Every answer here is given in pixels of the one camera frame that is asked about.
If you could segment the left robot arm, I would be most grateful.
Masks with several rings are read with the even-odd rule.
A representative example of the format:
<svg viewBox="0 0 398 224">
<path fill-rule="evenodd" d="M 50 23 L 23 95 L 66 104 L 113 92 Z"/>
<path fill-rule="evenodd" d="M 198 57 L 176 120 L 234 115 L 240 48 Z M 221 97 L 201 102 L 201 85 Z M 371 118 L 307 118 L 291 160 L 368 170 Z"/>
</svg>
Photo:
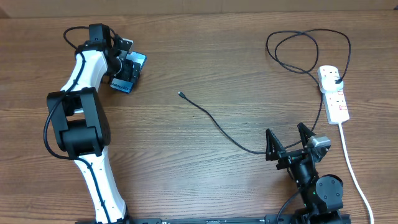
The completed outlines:
<svg viewBox="0 0 398 224">
<path fill-rule="evenodd" d="M 75 68 L 60 91 L 47 95 L 44 145 L 58 159 L 80 169 L 95 209 L 94 223 L 131 223 L 109 162 L 111 130 L 98 90 L 104 77 L 114 90 L 130 94 L 146 56 L 133 50 L 107 25 L 86 27 L 89 39 L 75 47 Z"/>
</svg>

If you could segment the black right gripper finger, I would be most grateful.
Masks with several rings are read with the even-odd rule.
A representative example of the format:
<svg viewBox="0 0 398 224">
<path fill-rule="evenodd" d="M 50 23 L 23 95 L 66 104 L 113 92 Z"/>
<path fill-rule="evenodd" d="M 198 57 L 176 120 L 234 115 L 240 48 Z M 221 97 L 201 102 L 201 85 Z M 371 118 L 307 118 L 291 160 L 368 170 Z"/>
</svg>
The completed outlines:
<svg viewBox="0 0 398 224">
<path fill-rule="evenodd" d="M 286 152 L 285 147 L 280 143 L 275 134 L 270 130 L 266 130 L 266 160 L 275 161 L 280 159 L 281 155 Z"/>
<path fill-rule="evenodd" d="M 309 139 L 312 136 L 315 136 L 315 133 L 311 129 L 309 129 L 306 125 L 304 125 L 303 123 L 299 123 L 297 125 L 297 127 L 298 127 L 298 131 L 300 134 L 302 146 L 305 147 L 308 144 Z"/>
</svg>

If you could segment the blue Galaxy smartphone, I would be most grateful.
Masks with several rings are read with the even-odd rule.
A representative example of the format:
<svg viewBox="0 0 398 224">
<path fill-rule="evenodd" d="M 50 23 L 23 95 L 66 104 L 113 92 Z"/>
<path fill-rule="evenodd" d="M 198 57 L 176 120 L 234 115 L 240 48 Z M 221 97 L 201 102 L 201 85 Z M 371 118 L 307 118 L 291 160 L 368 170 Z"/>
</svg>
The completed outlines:
<svg viewBox="0 0 398 224">
<path fill-rule="evenodd" d="M 118 59 L 121 61 L 121 71 L 113 76 L 110 87 L 130 94 L 140 78 L 147 57 L 138 52 L 131 52 L 125 58 Z"/>
</svg>

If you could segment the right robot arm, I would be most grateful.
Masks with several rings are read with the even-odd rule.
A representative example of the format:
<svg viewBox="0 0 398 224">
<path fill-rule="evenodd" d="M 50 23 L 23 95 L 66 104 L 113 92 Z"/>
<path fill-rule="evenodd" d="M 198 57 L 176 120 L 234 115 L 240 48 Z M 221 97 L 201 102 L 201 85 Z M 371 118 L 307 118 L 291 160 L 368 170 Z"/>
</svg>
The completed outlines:
<svg viewBox="0 0 398 224">
<path fill-rule="evenodd" d="M 350 223 L 342 215 L 343 181 L 336 175 L 319 176 L 315 164 L 331 147 L 331 140 L 317 135 L 303 123 L 297 125 L 303 148 L 286 151 L 270 130 L 266 130 L 266 160 L 277 161 L 278 170 L 285 169 L 297 186 L 276 215 L 266 215 L 266 223 Z"/>
</svg>

